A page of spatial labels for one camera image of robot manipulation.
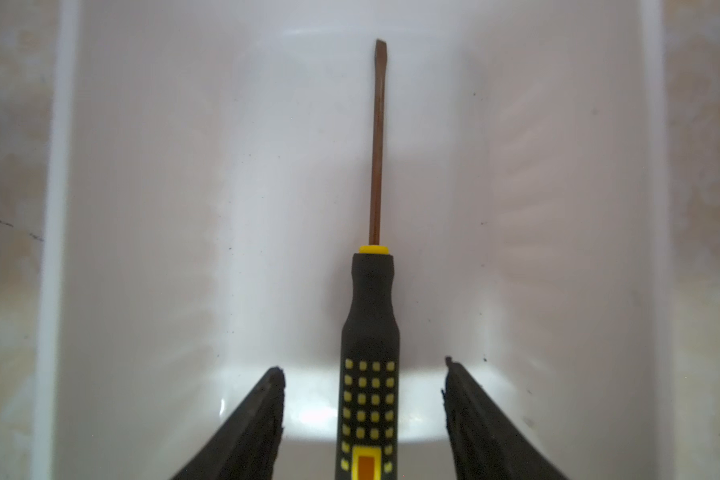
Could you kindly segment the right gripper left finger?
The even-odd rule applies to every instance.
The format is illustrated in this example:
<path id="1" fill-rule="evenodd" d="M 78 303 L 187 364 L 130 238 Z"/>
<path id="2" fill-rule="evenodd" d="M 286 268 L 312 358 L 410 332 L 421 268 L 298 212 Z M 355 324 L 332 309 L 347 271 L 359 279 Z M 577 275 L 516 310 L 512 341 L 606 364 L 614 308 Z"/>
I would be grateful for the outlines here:
<path id="1" fill-rule="evenodd" d="M 268 369 L 174 480 L 270 480 L 283 434 L 286 379 Z"/>

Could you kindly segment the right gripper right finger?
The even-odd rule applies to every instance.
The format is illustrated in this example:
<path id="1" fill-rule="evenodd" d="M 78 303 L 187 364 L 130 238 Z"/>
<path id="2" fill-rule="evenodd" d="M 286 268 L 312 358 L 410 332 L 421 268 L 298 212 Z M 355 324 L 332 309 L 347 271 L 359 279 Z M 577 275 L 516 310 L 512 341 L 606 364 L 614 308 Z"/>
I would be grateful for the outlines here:
<path id="1" fill-rule="evenodd" d="M 565 478 L 462 364 L 448 357 L 446 365 L 444 408 L 459 480 Z"/>

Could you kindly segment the black yellow screwdriver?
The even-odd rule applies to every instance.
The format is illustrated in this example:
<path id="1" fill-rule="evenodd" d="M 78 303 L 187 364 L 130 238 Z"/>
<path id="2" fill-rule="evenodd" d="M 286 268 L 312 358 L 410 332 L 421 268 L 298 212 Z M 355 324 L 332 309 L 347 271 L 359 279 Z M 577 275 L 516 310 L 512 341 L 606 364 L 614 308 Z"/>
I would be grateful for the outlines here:
<path id="1" fill-rule="evenodd" d="M 400 330 L 394 257 L 381 242 L 387 64 L 387 43 L 377 40 L 369 240 L 352 258 L 352 300 L 341 336 L 337 479 L 397 477 Z"/>

